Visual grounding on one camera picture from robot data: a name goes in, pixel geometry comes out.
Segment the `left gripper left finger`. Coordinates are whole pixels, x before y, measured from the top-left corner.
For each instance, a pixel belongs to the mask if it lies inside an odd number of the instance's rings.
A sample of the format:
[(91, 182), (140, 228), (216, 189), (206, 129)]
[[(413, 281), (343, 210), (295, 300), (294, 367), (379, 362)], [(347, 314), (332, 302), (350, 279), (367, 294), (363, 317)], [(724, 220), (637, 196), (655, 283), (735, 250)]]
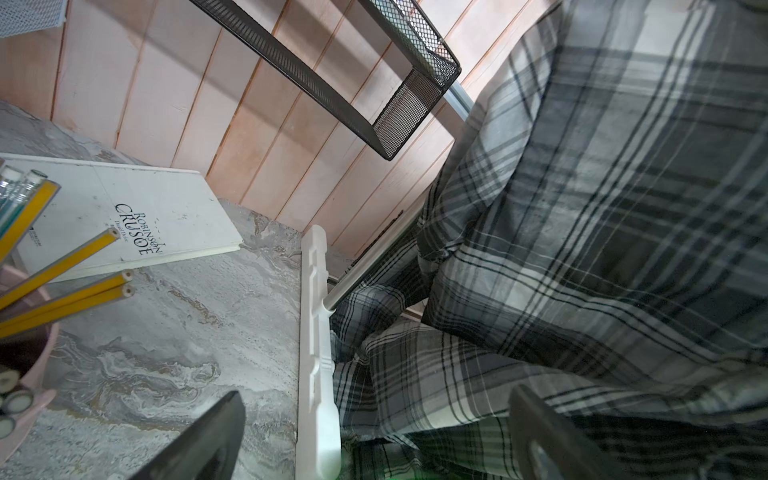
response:
[(231, 479), (245, 421), (240, 393), (228, 392), (132, 479)]

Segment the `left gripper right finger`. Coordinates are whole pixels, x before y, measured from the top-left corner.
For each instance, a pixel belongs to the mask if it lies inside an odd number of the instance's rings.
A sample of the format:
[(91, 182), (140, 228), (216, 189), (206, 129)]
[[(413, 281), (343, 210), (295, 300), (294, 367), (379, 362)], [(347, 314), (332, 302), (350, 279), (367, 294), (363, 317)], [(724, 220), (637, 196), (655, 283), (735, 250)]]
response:
[(622, 479), (624, 470), (530, 388), (509, 398), (513, 459), (524, 479)]

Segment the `grey plaid shirt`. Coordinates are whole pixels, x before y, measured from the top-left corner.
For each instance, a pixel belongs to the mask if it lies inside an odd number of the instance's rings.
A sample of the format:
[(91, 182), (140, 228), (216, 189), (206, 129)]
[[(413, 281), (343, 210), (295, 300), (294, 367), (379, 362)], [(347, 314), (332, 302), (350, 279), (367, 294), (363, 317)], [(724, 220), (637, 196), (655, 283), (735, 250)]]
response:
[(767, 5), (556, 1), (331, 317), (344, 479), (517, 479), (530, 389), (638, 479), (767, 475)]

